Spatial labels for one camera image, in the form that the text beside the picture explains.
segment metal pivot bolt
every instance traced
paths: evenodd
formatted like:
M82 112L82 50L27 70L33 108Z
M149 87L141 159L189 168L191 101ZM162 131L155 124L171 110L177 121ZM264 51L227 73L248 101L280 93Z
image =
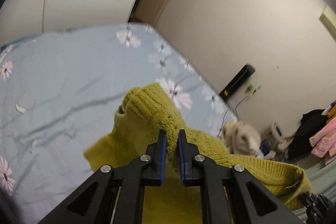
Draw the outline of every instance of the metal pivot bolt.
M100 171L102 171L103 173L108 173L109 171L111 171L111 166L109 165L103 165L102 167L100 167Z
M245 170L245 167L240 165L240 164L236 164L234 166L234 169L237 171L237 172L243 172Z
M196 155L195 156L195 161L203 161L205 160L205 157L203 155Z
M150 159L151 159L151 157L149 155L146 155L146 154L140 156L140 160L142 160L142 161L149 161Z

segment pile of clothes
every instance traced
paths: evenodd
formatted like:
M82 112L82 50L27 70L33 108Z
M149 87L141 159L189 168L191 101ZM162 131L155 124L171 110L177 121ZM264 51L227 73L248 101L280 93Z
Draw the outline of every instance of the pile of clothes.
M324 157L325 165L336 159L336 100L327 109L303 115L301 125L289 145L288 160L296 161L310 152Z
M309 138L313 150L311 151L317 157L324 157L325 165L336 159L336 101L329 108L327 113L327 125L323 127L314 136Z

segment pink clothing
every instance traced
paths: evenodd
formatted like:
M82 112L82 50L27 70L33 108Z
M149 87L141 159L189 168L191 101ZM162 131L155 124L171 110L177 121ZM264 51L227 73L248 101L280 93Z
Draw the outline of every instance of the pink clothing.
M309 139L312 154L325 157L325 165L336 159L336 118Z
M329 149L329 156L332 157L336 154L336 143Z
M309 138L310 145L314 147L329 132L336 132L336 119L332 119L324 128Z

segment black wall-mounted object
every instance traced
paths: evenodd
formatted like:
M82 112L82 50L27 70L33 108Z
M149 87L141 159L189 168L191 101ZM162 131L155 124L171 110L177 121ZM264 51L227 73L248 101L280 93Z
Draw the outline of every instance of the black wall-mounted object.
M219 94L225 102L248 80L248 78L254 74L255 69L246 64L237 75L231 80L231 82L221 91Z

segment bed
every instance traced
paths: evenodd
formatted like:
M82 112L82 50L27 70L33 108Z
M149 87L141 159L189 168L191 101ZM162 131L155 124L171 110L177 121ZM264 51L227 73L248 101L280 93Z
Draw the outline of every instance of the bed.
M125 93L158 81L186 124L236 120L192 65L143 24L25 37L0 52L0 179L35 224L91 174L83 151L113 127Z

